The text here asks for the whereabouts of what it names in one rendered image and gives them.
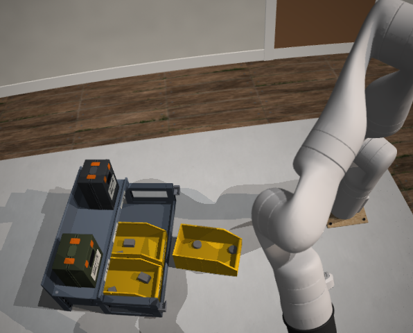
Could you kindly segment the blue-grey shelf rack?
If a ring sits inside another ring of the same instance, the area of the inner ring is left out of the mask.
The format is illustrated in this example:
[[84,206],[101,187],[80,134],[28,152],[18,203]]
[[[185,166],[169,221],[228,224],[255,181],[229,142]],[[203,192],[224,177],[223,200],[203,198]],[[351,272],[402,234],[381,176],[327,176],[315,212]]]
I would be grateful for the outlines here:
[[[162,317],[167,308],[164,298],[175,217],[175,195],[180,194],[180,186],[173,186],[173,183],[129,183],[125,177],[124,180],[117,180],[119,189],[113,210],[91,210],[77,183],[81,170],[80,166],[41,286],[65,311],[71,311],[73,305],[88,305],[100,307],[105,314]],[[166,191],[168,197],[134,197],[131,191]],[[124,197],[127,204],[123,204]],[[103,294],[118,222],[149,223],[167,231],[161,302],[158,298]],[[96,288],[65,286],[53,271],[52,266],[62,233],[94,236],[103,252]]]

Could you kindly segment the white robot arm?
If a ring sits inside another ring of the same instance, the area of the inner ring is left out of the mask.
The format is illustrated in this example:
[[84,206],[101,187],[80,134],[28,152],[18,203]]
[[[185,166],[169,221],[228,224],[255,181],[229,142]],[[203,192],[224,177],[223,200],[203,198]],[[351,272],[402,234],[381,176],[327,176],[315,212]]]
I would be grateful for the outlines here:
[[[399,71],[365,89],[371,58]],[[269,188],[252,206],[254,231],[285,301],[310,302],[324,292],[322,262],[311,246],[321,237],[330,213],[350,219],[369,200],[397,155],[384,137],[401,129],[412,102],[413,5],[378,0],[324,110],[295,155],[293,168],[300,178],[294,195]]]

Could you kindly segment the yellow bin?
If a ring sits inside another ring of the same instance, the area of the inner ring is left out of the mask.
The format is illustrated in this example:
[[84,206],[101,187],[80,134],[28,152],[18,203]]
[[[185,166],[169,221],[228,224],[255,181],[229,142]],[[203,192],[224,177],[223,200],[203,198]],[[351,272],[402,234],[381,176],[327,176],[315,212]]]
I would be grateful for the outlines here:
[[[202,242],[199,249],[193,247],[196,240]],[[236,254],[229,253],[230,246],[237,247]],[[240,238],[225,229],[181,223],[173,259],[176,268],[236,276],[241,248]]]
[[[138,280],[140,272],[151,276],[148,284]],[[158,298],[160,302],[162,281],[163,275],[158,264],[141,258],[111,257],[103,293],[111,296]],[[117,292],[108,291],[113,286]]]
[[[134,248],[124,247],[124,239],[135,239]],[[166,247],[163,229],[149,223],[118,222],[111,257],[141,258],[163,268]],[[116,253],[121,250],[123,253]]]

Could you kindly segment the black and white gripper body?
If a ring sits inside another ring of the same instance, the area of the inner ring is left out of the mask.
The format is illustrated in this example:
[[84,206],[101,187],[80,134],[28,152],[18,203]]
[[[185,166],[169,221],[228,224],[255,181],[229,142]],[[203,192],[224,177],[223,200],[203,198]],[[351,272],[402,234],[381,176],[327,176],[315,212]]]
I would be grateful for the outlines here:
[[318,298],[301,304],[285,301],[280,296],[283,322],[288,333],[337,333],[334,306],[329,289],[334,287],[333,275],[324,273],[326,288]]

